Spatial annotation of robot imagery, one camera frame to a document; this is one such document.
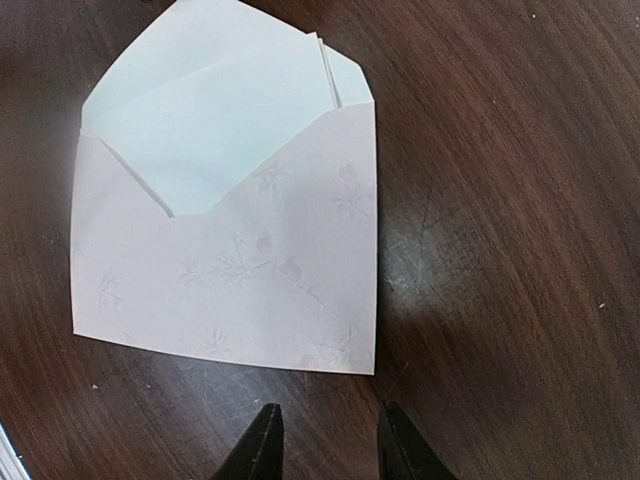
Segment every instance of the wood grain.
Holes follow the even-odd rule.
[[[373,378],[72,335],[79,107],[169,3],[0,2],[0,420],[34,479],[206,479],[266,402],[287,478],[373,479],[383,398],[462,480],[640,478],[637,3],[250,2],[376,97]]]

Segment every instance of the white paper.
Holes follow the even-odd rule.
[[[166,38],[219,43],[174,60]],[[235,0],[180,0],[105,75],[83,133],[77,334],[373,373],[375,113],[357,64]]]

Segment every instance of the white envelope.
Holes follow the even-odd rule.
[[[374,102],[360,67],[236,0],[179,0],[83,107],[74,332],[372,374]]]

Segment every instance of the tabletop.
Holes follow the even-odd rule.
[[[206,480],[282,405],[285,477],[374,479],[383,399],[461,480],[640,478],[640,8],[251,0],[376,99],[376,375],[72,334],[82,102],[171,2],[0,2],[0,421],[35,480]]]

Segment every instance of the folded paper inside envelope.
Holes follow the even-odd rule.
[[[360,67],[236,0],[179,0],[83,107],[77,334],[373,373],[374,103]]]

